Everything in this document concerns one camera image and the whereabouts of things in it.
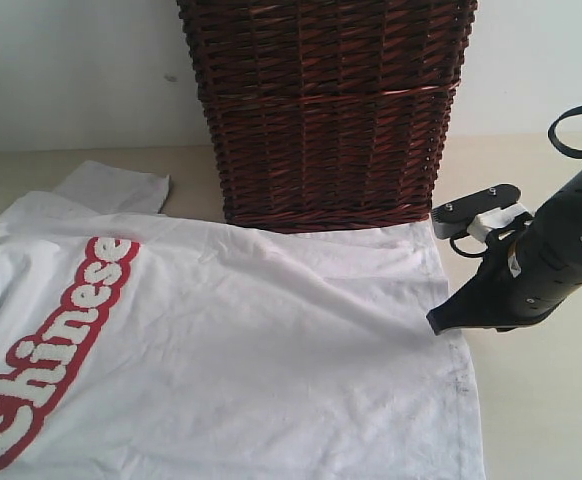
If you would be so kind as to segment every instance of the brown wicker basket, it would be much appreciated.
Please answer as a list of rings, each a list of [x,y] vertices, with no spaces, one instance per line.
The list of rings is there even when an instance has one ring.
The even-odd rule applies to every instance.
[[[178,0],[229,223],[422,220],[475,0]]]

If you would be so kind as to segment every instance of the wicker basket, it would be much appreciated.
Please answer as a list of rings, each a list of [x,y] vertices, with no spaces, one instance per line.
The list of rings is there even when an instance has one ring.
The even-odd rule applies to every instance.
[[[475,0],[178,0],[229,223],[422,220]]]

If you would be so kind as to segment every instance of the white wall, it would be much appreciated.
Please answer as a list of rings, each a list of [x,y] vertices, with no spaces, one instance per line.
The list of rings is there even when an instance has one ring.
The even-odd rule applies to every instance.
[[[452,134],[582,103],[582,0],[483,0],[471,40]],[[208,142],[174,0],[0,0],[0,150]]]

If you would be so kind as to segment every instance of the table surface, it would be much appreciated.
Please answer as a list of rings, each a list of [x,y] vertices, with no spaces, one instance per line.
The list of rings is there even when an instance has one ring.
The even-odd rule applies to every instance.
[[[582,146],[582,134],[568,140]],[[170,174],[164,213],[222,221],[210,147],[0,154],[0,212],[30,190],[52,189],[84,160]],[[434,201],[513,183],[534,210],[581,166],[555,152],[544,135],[451,138]],[[439,247],[455,290],[478,263],[446,243]],[[465,335],[478,378],[488,478],[582,478],[582,289],[536,327]]]

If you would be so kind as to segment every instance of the robotic arm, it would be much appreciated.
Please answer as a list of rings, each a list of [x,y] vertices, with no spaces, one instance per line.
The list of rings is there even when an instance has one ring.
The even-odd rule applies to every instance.
[[[555,129],[582,115],[582,106],[560,116],[549,140],[564,155],[582,150],[564,145]],[[456,253],[481,257],[476,275],[427,319],[434,332],[451,328],[509,331],[535,325],[582,286],[582,171],[531,215],[518,202],[520,190],[498,185],[434,209],[434,231]],[[473,236],[484,252],[468,254],[456,240]]]

